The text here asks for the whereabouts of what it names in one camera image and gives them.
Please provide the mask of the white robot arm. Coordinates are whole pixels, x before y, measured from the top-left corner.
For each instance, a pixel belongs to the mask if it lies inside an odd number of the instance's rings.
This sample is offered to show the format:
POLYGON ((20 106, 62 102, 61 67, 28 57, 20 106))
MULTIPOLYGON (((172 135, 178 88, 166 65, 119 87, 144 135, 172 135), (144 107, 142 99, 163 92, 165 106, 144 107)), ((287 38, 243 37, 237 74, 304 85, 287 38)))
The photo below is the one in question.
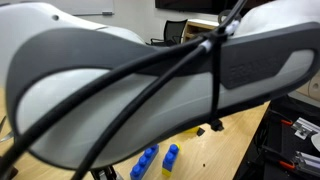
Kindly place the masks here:
POLYGON ((290 93, 319 69, 320 0, 234 10, 171 47, 44 2, 0 6, 1 84, 24 154, 84 173, 193 126, 290 93))

